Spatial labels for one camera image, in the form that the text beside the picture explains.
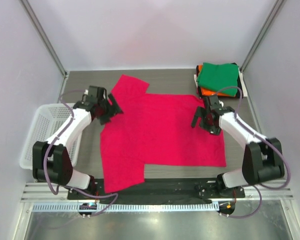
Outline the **pink t shirt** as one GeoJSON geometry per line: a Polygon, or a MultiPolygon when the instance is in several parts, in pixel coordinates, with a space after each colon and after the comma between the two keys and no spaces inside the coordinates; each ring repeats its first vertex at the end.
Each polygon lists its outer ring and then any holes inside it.
{"type": "Polygon", "coordinates": [[[100,134],[107,193],[145,181],[146,165],[225,167],[224,136],[191,123],[203,102],[194,95],[148,93],[149,84],[122,75],[112,94],[122,109],[100,134]]]}

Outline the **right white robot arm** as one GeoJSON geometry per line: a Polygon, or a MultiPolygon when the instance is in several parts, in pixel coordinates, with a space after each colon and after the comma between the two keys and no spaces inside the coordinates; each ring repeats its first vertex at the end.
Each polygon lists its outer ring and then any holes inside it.
{"type": "Polygon", "coordinates": [[[216,177],[215,191],[221,198],[233,193],[234,188],[254,186],[285,176],[282,146],[277,138],[267,138],[246,124],[231,107],[207,109],[197,107],[191,126],[218,136],[225,131],[244,150],[242,167],[216,177]]]}

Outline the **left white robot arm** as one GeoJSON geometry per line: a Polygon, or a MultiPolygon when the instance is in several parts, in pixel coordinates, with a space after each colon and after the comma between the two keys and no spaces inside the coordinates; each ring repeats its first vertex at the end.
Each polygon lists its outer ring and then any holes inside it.
{"type": "Polygon", "coordinates": [[[46,182],[54,195],[59,193],[60,187],[64,187],[90,200],[97,192],[95,178],[74,170],[69,149],[93,120],[104,125],[123,111],[113,94],[107,94],[102,87],[96,93],[85,91],[74,106],[63,105],[70,112],[67,120],[46,141],[37,141],[32,147],[32,175],[34,179],[46,182]]]}

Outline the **orange folded t shirt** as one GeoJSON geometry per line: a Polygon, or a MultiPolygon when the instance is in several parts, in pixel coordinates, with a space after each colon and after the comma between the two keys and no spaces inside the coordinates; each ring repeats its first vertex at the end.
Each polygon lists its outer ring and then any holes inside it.
{"type": "Polygon", "coordinates": [[[196,73],[198,91],[202,95],[208,96],[230,86],[232,67],[230,63],[212,64],[205,62],[197,66],[196,73]]]}

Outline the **white folded t shirt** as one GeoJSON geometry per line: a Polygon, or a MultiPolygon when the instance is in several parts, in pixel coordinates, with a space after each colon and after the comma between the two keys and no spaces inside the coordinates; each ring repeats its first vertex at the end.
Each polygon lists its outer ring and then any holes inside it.
{"type": "MultiPolygon", "coordinates": [[[[238,76],[239,76],[239,83],[241,84],[241,90],[242,90],[242,93],[243,93],[243,97],[247,97],[248,96],[248,91],[247,91],[246,85],[244,83],[243,74],[240,71],[239,71],[238,76]]],[[[213,92],[213,91],[210,91],[210,90],[207,90],[205,88],[199,87],[199,85],[197,83],[197,75],[196,74],[193,75],[193,80],[194,80],[194,83],[195,83],[195,86],[196,86],[196,89],[197,89],[197,95],[199,96],[199,98],[215,94],[215,92],[213,92]]],[[[230,97],[230,98],[232,97],[232,96],[224,94],[224,93],[218,93],[217,95],[219,97],[230,97]]]]}

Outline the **white plastic basket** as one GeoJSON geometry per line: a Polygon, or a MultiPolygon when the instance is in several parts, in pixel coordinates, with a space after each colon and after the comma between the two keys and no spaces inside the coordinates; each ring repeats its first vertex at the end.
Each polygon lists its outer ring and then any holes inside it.
{"type": "Polygon", "coordinates": [[[44,104],[36,110],[19,158],[19,166],[22,169],[32,169],[35,142],[44,142],[51,137],[69,116],[70,110],[62,103],[44,104]]]}

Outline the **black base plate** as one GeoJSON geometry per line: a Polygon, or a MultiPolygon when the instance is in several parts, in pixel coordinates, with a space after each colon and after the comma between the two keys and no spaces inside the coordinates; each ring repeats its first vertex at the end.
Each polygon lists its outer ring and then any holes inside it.
{"type": "Polygon", "coordinates": [[[210,199],[243,199],[241,186],[223,189],[216,178],[147,178],[118,191],[116,204],[172,205],[203,203],[210,199]]]}

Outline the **aluminium rail frame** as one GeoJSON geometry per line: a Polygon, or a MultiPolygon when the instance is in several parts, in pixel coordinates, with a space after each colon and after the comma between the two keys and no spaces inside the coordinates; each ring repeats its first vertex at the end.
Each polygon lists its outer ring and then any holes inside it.
{"type": "MultiPolygon", "coordinates": [[[[263,200],[293,200],[294,196],[289,187],[269,189],[261,185],[256,186],[263,200]]],[[[21,202],[65,202],[68,190],[60,187],[58,195],[54,195],[46,183],[26,183],[21,195],[21,202]]]]}

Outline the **left aluminium corner post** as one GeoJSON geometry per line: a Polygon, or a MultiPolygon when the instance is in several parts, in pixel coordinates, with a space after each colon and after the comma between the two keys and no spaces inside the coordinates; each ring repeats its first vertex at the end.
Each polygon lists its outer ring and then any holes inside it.
{"type": "Polygon", "coordinates": [[[63,64],[61,63],[54,47],[51,44],[40,20],[38,19],[35,11],[33,10],[30,2],[28,0],[19,0],[19,3],[23,7],[25,13],[27,14],[28,18],[31,21],[31,24],[35,28],[36,32],[38,33],[42,43],[44,44],[46,50],[48,51],[49,55],[51,56],[52,60],[54,61],[56,67],[60,71],[61,75],[65,79],[67,77],[67,71],[65,70],[63,64]]]}

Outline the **aluminium corner post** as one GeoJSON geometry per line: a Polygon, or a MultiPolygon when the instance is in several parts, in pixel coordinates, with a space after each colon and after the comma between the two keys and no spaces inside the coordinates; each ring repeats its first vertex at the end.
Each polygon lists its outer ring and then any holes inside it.
{"type": "Polygon", "coordinates": [[[244,72],[248,65],[250,64],[253,56],[257,52],[258,48],[260,47],[262,41],[265,39],[267,33],[269,32],[270,28],[272,27],[273,23],[275,22],[277,16],[279,15],[281,9],[285,5],[286,0],[276,0],[274,5],[271,7],[270,12],[268,13],[267,17],[265,18],[264,23],[262,24],[261,29],[259,30],[251,48],[249,49],[247,56],[245,57],[242,65],[241,65],[241,72],[244,72]]]}
{"type": "Polygon", "coordinates": [[[65,70],[63,64],[61,63],[54,47],[51,44],[40,20],[38,19],[35,11],[33,10],[30,2],[28,0],[19,0],[19,3],[23,7],[25,13],[27,14],[28,18],[31,21],[31,24],[35,28],[36,32],[38,33],[42,43],[44,44],[46,50],[48,51],[49,55],[51,56],[52,60],[54,61],[56,67],[60,71],[61,75],[65,79],[67,77],[67,71],[65,70]]]}

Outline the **right aluminium corner post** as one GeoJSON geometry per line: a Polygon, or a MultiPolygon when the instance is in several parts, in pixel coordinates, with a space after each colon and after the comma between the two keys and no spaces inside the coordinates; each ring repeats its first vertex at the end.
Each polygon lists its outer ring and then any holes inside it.
{"type": "Polygon", "coordinates": [[[262,41],[265,39],[267,33],[269,32],[270,28],[272,27],[273,23],[275,22],[277,16],[279,15],[281,9],[285,5],[286,0],[276,0],[274,5],[271,7],[270,12],[268,13],[267,17],[265,18],[264,23],[262,24],[261,29],[259,30],[251,48],[249,49],[247,56],[245,57],[242,65],[241,65],[241,72],[244,72],[248,65],[250,64],[253,56],[257,52],[258,48],[260,47],[262,41]]]}

